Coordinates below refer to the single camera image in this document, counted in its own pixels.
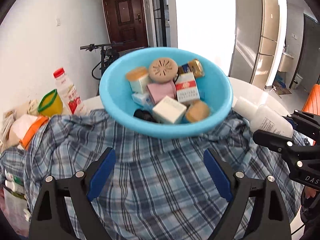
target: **door frame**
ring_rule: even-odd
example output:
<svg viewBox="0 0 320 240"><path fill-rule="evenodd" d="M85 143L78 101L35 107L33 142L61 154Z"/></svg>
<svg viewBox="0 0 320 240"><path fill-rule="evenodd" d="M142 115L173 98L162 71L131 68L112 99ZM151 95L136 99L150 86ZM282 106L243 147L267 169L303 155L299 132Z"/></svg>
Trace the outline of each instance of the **door frame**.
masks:
<svg viewBox="0 0 320 240"><path fill-rule="evenodd" d="M149 39L148 39L148 33L147 33L147 22L146 22L146 16L145 16L145 10L144 10L144 1L143 0L140 0L141 2L141 13L142 13L142 21L144 23L144 34L147 38L147 43L148 43L148 46L149 46ZM107 30L108 30L108 35L109 35L109 41L110 43L113 42L113 39L112 39L112 34L111 34L111 31L110 31L110 22L109 22L109 19L108 19L108 9L107 9L107 3L105 0L102 0L102 3L103 3L103 10L104 10L104 15L105 15L105 18L106 18L106 24L107 24Z"/></svg>
<svg viewBox="0 0 320 240"><path fill-rule="evenodd" d="M155 3L154 3L154 0L152 0L153 18L155 21L155 28L156 28L156 20L157 19L161 20L162 43L163 43L163 47L167 47L167 31L165 28L164 0L159 0L159 3L160 3L160 8L155 9ZM156 13L155 13L156 10L160 10L160 18L156 18ZM156 46L159 47L157 31L155 30L155 32L156 32Z"/></svg>
<svg viewBox="0 0 320 240"><path fill-rule="evenodd" d="M300 55L299 55L297 67L296 67L296 70L294 71L292 80L291 80L291 82L290 82L289 89L291 88L291 86L292 86L292 84L293 84L293 81L294 81L294 78L296 77L296 74L297 74L298 69L299 69L300 61L301 61L301 58L302 58L302 52L303 52L303 47L304 47L304 39L305 39L305 36L306 36L306 15L303 14L303 35L302 35L301 50L300 50Z"/></svg>

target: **red and white box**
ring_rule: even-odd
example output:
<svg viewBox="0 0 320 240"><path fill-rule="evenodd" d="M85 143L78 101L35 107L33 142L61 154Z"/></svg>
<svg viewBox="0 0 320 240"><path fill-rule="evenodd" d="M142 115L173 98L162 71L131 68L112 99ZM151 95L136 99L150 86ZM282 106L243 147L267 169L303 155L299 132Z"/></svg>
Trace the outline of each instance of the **red and white box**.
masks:
<svg viewBox="0 0 320 240"><path fill-rule="evenodd" d="M188 106L192 101L200 99L196 80L192 72L180 74L175 85L179 103Z"/></svg>

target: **sink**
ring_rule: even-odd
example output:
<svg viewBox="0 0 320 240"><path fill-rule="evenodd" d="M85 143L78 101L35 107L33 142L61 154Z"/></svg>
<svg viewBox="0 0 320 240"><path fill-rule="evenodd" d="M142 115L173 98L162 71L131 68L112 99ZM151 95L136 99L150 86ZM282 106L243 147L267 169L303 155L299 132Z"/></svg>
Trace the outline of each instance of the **sink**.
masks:
<svg viewBox="0 0 320 240"><path fill-rule="evenodd" d="M293 59L294 59L293 56L283 51L281 55L278 71L280 72L290 71L291 68L293 67Z"/></svg>
<svg viewBox="0 0 320 240"><path fill-rule="evenodd" d="M284 54L284 55L286 55L286 56L288 56L288 57L291 57L291 58L294 58L292 55L290 55L290 54L288 54L288 53L286 53L286 52L282 52L282 54Z"/></svg>

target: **person's hand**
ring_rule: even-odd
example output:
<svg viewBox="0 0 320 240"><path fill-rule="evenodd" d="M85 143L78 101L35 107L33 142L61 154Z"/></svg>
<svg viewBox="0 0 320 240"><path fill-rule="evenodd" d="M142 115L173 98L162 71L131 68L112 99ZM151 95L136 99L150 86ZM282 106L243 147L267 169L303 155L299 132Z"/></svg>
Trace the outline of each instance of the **person's hand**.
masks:
<svg viewBox="0 0 320 240"><path fill-rule="evenodd" d="M311 188L311 187L308 187L306 186L305 189L304 189L304 193L306 194L306 199L310 198L310 197L315 197L316 196L316 193L317 193L318 190L314 189L314 188Z"/></svg>

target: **screw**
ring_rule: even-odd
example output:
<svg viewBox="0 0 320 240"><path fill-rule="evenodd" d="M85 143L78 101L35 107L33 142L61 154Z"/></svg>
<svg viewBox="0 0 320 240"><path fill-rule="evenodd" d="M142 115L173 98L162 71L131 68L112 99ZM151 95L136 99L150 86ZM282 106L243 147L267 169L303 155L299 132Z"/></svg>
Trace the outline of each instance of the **screw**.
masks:
<svg viewBox="0 0 320 240"><path fill-rule="evenodd" d="M243 177L244 177L244 174L243 174L243 172L241 172L241 171L237 171L237 172L236 172L236 176L237 176L238 178L243 178Z"/></svg>
<svg viewBox="0 0 320 240"><path fill-rule="evenodd" d="M77 172L76 172L76 177L77 177L77 178L81 178L83 175L84 175L84 172L83 172L83 171L77 171Z"/></svg>
<svg viewBox="0 0 320 240"><path fill-rule="evenodd" d="M52 176L48 176L48 177L45 178L45 181L46 181L46 182L50 182L50 181L52 181L52 179L53 179Z"/></svg>
<svg viewBox="0 0 320 240"><path fill-rule="evenodd" d="M268 176L268 180L271 181L271 182L274 182L274 181L275 181L275 178L270 175L270 176Z"/></svg>

